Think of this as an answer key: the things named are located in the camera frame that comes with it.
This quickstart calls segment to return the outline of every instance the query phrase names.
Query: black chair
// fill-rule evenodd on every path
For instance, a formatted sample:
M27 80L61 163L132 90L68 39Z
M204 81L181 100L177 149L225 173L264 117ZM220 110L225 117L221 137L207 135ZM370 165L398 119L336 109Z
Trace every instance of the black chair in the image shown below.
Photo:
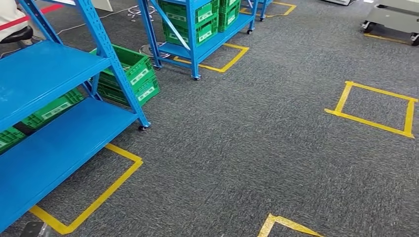
M27 26L7 36L2 41L0 41L0 43L15 43L21 40L30 40L33 35L34 35L34 30L32 29L32 27Z

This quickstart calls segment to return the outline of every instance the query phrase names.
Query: blue shelf board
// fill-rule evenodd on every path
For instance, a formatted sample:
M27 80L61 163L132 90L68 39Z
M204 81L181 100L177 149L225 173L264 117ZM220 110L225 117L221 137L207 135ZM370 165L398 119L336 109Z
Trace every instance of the blue shelf board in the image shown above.
M136 120L86 98L0 156L0 233Z
M0 60L0 132L111 65L111 61L45 40Z
M220 46L222 46L222 44L227 42L253 19L254 16L252 15L239 13L238 19L229 28L227 28L227 31L218 32L210 40L196 47L195 53L198 63L205 60L210 54L216 51ZM166 42L165 44L159 46L159 50L189 60L191 59L189 52L181 45Z

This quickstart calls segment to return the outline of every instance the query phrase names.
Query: yellow tape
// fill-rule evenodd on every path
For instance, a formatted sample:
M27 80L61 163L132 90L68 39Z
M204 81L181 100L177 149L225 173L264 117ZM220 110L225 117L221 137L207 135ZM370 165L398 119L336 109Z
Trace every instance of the yellow tape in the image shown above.
M415 99L415 98L412 98L412 97L409 97L409 96L396 94L396 93L393 93L393 92L390 92L390 91L377 89L377 88L370 87L370 86L367 86L367 85L361 85L361 84L358 84L358 83L355 83L355 82L352 82L352 81L346 81L345 83L351 83L353 86L356 86L356 87L359 87L359 88L375 91L375 92L378 92L378 93L381 93L381 94L384 94L384 95L394 96L394 97L397 97L397 98L400 98L400 99L413 100L414 102L418 101L418 99Z
M405 130L406 134L410 134L413 138L412 127L413 127L413 113L415 112L415 101L409 100L407 103L406 118L405 118Z
M233 64L235 64L248 50L248 47L243 47L240 45L235 45L235 44L230 44L230 43L224 43L224 46L228 46L231 48L238 48L240 49L239 54L237 54L236 56L234 56L234 58L232 60L230 60L230 62L228 62L224 67L222 68L215 68L215 67L211 67L211 66L207 66L207 65L203 65L203 64L198 64L199 67L201 68L206 68L206 69L210 69L219 73L224 73L226 72L229 68L231 68L231 66L233 66ZM184 59L180 59L178 56L173 58L174 61L178 61L178 62L182 62L182 63L191 63L190 61L184 60Z
M272 230L272 227L274 226L275 223L279 223L281 225L284 225L288 228L291 228L293 230L296 231L300 231L312 236L317 236L317 237L323 237L321 234L305 227L302 226L292 220L289 220L287 218L284 218L282 216L274 216L271 213L268 215L268 218L266 218L265 223L263 224L262 228L259 231L259 234L257 235L257 237L268 237L269 233Z
M398 39L392 39L392 38L388 38L388 37L383 37L383 36L376 36L376 35L371 35L369 33L364 33L365 36L368 37L372 37L372 38L376 38L376 39L380 39L380 40L387 40L387 41L391 41L391 42L397 42L397 43L402 43L402 44L408 44L411 45L410 43L403 41L403 40L398 40Z
M346 83L346 86L343 89L342 95L340 96L339 102L337 103L335 110L325 109L326 113L336 115L336 116L339 116L339 117L343 117L343 118L346 118L346 119L354 120L354 121L357 121L357 122L360 122L360 123L363 123L363 124L366 124L366 125L369 125L369 126L377 127L377 128L380 128L380 129L383 129L383 130L386 130L386 131L389 131L389 132L393 132L393 133L396 133L396 134L399 134L399 135L403 135L403 136L406 136L406 137L415 138L412 134L412 126L413 126L413 113L415 111L415 102L418 102L418 99L415 99L415 98L412 98L412 97L409 97L409 96L405 96L405 95L396 94L396 93L386 91L386 90L373 88L373 87L370 87L370 86L367 86L367 85L358 84L358 83L355 83L355 82L352 82L352 81L345 81L345 83ZM395 129L395 128L392 128L392 127L389 127L389 126L385 126L385 125L382 125L382 124L379 124L379 123L376 123L376 122L371 122L371 121L368 121L368 120L363 119L363 118L359 118L359 117L355 117L355 116L352 116L352 115L342 113L343 106L345 105L346 99L348 98L349 92L350 92L350 90L353 86L356 86L356 87L359 87L359 88L362 88L362 89L366 89L366 90L370 90L370 91L374 91L374 92L378 92L378 93L381 93L381 94L385 94L385 95L389 95L389 96L393 96L393 97L408 100L409 102L408 102L407 110L406 110L404 130L402 131L402 130Z
M143 164L143 161L140 157L117 146L107 144L105 147L125 158L134 161L134 164L127 171L125 171L125 173L122 174L104 193L102 193L98 199L96 199L86 210L84 210L80 216L78 216L70 225L64 225L37 205L33 206L29 211L62 235L69 234L77 229L77 227L79 227L98 207L100 207L101 204L106 199L108 199L122 185L122 183L124 183Z
M282 3L282 2L275 2L275 1L273 1L272 3L278 4L278 5L289 6L289 9L285 13L283 13L283 14L277 14L277 15L266 15L265 14L265 17L288 16L297 7L297 5L288 4L288 3ZM240 13L247 14L247 15L250 15L251 14L250 12L247 11L247 8L245 8L245 7L242 7L239 12Z
M351 88L352 88L352 85L353 85L353 82L351 82L351 81L346 81L345 83L346 83L345 89L343 89L343 92L342 92L342 95L340 96L339 102L336 105L335 110L337 112L342 112L343 106L346 103L346 99L348 99L349 92L351 91Z

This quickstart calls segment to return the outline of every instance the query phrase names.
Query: green plastic crate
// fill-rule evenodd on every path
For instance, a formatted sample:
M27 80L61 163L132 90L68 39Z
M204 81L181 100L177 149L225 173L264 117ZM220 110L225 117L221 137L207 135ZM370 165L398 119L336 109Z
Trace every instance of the green plastic crate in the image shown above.
M9 149L25 137L25 134L14 127L10 127L9 129L0 132L0 154L5 152L6 149Z
M240 0L220 0L220 13L227 13L231 10L232 6L235 6Z
M121 90L100 84L97 88L97 91L101 96L105 98L129 106L129 103ZM146 81L139 90L134 92L134 95L138 99L139 105L143 106L150 98L157 95L159 92L160 88L159 84L157 83L157 79L152 78Z
M166 16L173 25L188 28L185 5L161 0L159 1L159 6L166 13ZM198 8L195 12L195 28L201 27L203 24L208 22L211 17L217 15L218 7L219 0L212 0L211 2Z
M226 13L220 12L220 18L218 21L218 31L225 32L233 22L235 22L239 16L240 1L231 6Z
M47 106L23 119L22 123L31 129L38 129L42 125L50 122L57 115L63 113L65 110L82 100L83 95L76 88L72 89L58 99L49 103Z
M124 68L128 82L134 91L139 89L146 80L155 75L153 65L151 65L147 55L114 44L112 46L122 68ZM90 53L96 54L96 49L92 50ZM101 72L100 80L103 84L118 89L120 88L115 75L110 69L105 69Z
M187 44L189 44L189 37L188 37L188 29L176 27L177 31L179 32L180 36L185 40ZM196 44L201 45L202 43L211 39L211 37L217 34L218 29L218 15L215 15L211 18L210 21L203 24L201 27L196 29ZM180 40L176 37L176 35L170 30L169 25L163 23L163 32L165 34L166 42L174 43L182 45Z

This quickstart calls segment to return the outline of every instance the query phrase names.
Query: white cart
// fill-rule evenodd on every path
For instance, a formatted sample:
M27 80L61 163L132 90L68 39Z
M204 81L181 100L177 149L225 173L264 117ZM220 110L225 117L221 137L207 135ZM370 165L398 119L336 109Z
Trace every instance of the white cart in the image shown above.
M379 0L362 24L370 33L376 24L411 33L413 46L419 45L419 0Z
M351 3L353 3L355 0L324 0L329 2L334 2L340 5L349 6Z

